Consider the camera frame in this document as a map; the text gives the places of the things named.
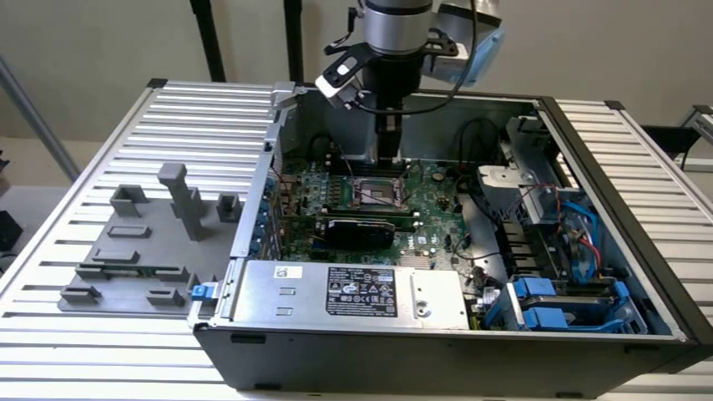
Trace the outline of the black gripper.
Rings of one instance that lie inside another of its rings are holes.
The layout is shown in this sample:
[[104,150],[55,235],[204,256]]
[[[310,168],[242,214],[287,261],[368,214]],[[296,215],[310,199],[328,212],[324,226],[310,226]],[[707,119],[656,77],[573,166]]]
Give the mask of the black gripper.
[[[423,57],[411,55],[384,55],[372,59],[364,70],[366,88],[376,96],[374,109],[402,111],[404,98],[419,88],[422,80]],[[396,114],[379,114],[375,131],[378,134],[378,164],[392,165],[400,149],[403,117]]]

